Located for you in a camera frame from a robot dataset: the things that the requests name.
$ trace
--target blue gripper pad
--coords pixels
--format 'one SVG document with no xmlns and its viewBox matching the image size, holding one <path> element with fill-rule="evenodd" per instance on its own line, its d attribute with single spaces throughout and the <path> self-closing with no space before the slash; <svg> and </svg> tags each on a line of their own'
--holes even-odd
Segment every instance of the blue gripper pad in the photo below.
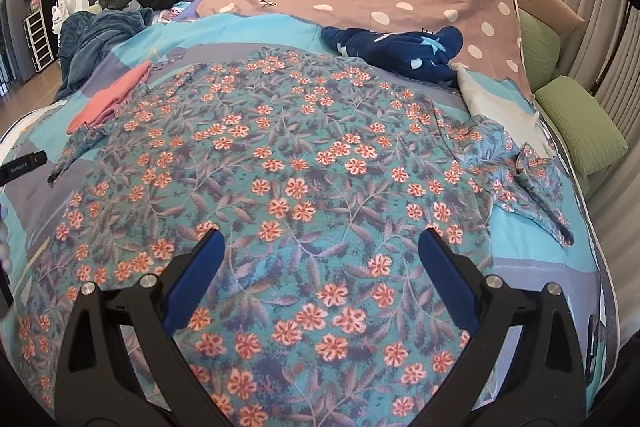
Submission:
<svg viewBox="0 0 640 427">
<path fill-rule="evenodd" d="M 434 237 L 430 230 L 420 234 L 418 256 L 424 269 L 436 286 L 454 324 L 472 335 L 480 325 L 476 295 L 445 249 L 448 250 L 447 246 Z"/>
<path fill-rule="evenodd" d="M 187 327 L 213 277 L 225 258 L 225 239 L 220 232 L 196 245 L 191 262 L 166 296 L 166 312 L 162 326 L 169 336 Z"/>
</svg>

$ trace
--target orange pillow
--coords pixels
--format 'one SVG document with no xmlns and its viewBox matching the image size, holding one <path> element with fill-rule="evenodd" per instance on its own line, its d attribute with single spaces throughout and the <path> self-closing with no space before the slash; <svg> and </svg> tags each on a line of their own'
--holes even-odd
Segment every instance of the orange pillow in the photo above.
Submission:
<svg viewBox="0 0 640 427">
<path fill-rule="evenodd" d="M 584 22 L 584 19 L 562 0 L 518 0 L 518 7 L 563 35 Z"/>
</svg>

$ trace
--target silver screw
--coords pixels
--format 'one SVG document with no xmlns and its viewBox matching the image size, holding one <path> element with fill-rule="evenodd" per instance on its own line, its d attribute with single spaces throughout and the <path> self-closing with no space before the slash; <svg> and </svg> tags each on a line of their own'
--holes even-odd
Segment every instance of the silver screw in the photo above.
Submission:
<svg viewBox="0 0 640 427">
<path fill-rule="evenodd" d="M 562 286 L 557 282 L 550 282 L 546 285 L 546 291 L 557 297 L 562 293 Z"/>
<path fill-rule="evenodd" d="M 153 288 L 153 286 L 156 285 L 156 282 L 158 282 L 158 277 L 156 277 L 152 273 L 143 275 L 140 278 L 140 286 L 142 286 L 143 288 Z"/>
<path fill-rule="evenodd" d="M 497 275 L 488 275 L 484 281 L 489 288 L 493 288 L 494 290 L 502 288 L 502 279 Z"/>
<path fill-rule="evenodd" d="M 84 283 L 82 286 L 80 286 L 80 291 L 82 292 L 82 295 L 91 295 L 93 292 L 95 292 L 95 283 Z"/>
</svg>

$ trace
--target floral shirt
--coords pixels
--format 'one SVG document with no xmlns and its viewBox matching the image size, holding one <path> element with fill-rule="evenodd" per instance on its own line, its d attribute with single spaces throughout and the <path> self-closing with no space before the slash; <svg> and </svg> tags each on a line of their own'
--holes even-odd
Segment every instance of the floral shirt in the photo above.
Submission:
<svg viewBox="0 0 640 427">
<path fill-rule="evenodd" d="M 418 259 L 419 233 L 434 228 L 485 272 L 494 204 L 573 240 L 549 160 L 356 58 L 265 48 L 190 66 L 78 132 L 51 181 L 105 137 L 33 266 L 40 288 L 17 303 L 18 371 L 49 406 L 47 353 L 59 352 L 82 282 L 161 273 L 216 228 L 225 262 L 175 340 L 232 422 L 407 425 L 468 340 Z M 135 337 L 126 342 L 162 403 Z M 492 391 L 490 381 L 481 400 Z"/>
</svg>

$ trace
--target navy blue plush fabric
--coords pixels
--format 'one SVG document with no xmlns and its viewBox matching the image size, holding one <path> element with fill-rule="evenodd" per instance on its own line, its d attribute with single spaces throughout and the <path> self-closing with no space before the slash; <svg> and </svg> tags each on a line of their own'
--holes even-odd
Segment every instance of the navy blue plush fabric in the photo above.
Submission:
<svg viewBox="0 0 640 427">
<path fill-rule="evenodd" d="M 62 85 L 54 102 L 80 89 L 118 44 L 151 26 L 153 10 L 102 10 L 98 15 L 81 11 L 62 23 L 58 58 L 62 70 Z"/>
<path fill-rule="evenodd" d="M 419 82 L 456 87 L 449 61 L 462 49 L 462 33 L 446 26 L 437 33 L 375 33 L 362 28 L 322 28 L 322 40 L 345 57 L 359 57 L 371 66 Z"/>
</svg>

